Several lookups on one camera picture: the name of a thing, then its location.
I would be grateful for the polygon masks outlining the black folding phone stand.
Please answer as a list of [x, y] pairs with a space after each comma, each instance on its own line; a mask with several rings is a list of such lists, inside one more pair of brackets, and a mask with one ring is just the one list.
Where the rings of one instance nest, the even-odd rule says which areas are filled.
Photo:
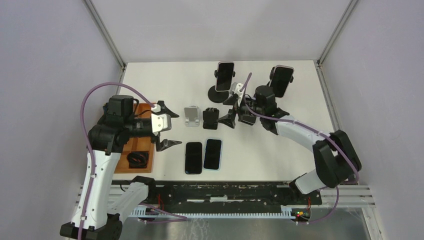
[[219, 110], [214, 107], [208, 107], [202, 112], [203, 118], [203, 129], [205, 130], [217, 130], [219, 119]]

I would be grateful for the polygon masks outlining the white folding phone stand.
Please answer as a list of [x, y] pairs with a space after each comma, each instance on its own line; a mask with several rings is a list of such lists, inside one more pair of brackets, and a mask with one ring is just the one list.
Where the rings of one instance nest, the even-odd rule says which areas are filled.
[[199, 127], [201, 116], [200, 109], [198, 106], [192, 105], [184, 108], [185, 121], [184, 124], [186, 127]]

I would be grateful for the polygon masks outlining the black phone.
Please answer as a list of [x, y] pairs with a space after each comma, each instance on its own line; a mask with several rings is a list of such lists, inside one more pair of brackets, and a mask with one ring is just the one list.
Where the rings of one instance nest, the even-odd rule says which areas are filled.
[[201, 142], [188, 142], [185, 145], [184, 172], [188, 175], [202, 173], [203, 145]]

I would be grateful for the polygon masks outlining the light blue case phone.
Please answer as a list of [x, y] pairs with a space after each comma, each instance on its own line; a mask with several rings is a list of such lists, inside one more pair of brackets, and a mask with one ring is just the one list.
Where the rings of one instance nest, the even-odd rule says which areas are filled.
[[203, 168], [218, 171], [221, 167], [223, 142], [220, 139], [207, 139], [204, 151]]

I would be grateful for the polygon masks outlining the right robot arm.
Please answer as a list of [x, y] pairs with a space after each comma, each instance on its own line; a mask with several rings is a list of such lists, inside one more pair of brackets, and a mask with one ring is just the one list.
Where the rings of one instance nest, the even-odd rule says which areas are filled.
[[302, 204], [309, 194], [323, 188], [335, 188], [353, 177], [359, 179], [362, 164], [348, 137], [342, 131], [317, 130], [277, 106], [273, 88], [260, 85], [253, 97], [245, 94], [246, 85], [235, 83], [229, 91], [225, 105], [232, 105], [228, 114], [219, 118], [230, 128], [235, 128], [235, 118], [247, 125], [259, 120], [262, 127], [274, 135], [288, 138], [313, 154], [314, 169], [289, 184], [289, 199]]

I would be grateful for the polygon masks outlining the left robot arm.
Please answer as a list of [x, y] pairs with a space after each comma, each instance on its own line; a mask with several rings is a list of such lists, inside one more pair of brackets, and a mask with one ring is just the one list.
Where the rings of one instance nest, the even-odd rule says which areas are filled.
[[150, 137], [158, 152], [179, 145], [177, 140], [160, 140], [160, 133], [172, 128], [179, 115], [159, 100], [150, 109], [149, 118], [136, 114], [139, 101], [129, 95], [114, 95], [100, 120], [87, 134], [87, 169], [80, 201], [70, 222], [59, 234], [76, 240], [117, 240], [125, 220], [141, 203], [153, 203], [157, 190], [154, 179], [135, 177], [129, 188], [112, 204], [108, 203], [115, 169], [132, 138]]

